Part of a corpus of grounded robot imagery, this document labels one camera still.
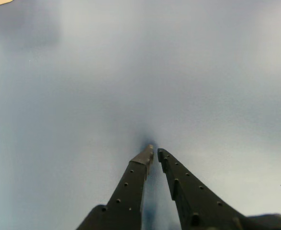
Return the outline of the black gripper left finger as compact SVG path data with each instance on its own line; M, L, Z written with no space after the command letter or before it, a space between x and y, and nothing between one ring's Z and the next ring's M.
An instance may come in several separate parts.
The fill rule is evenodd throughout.
M144 186L153 158L153 145L149 144L129 161L108 203L93 208L77 229L140 230Z

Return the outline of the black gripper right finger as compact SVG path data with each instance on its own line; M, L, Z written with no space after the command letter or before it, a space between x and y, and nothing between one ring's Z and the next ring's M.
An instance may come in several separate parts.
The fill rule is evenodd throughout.
M171 153L165 149L158 149L157 153L183 230L243 229L242 214L205 186Z

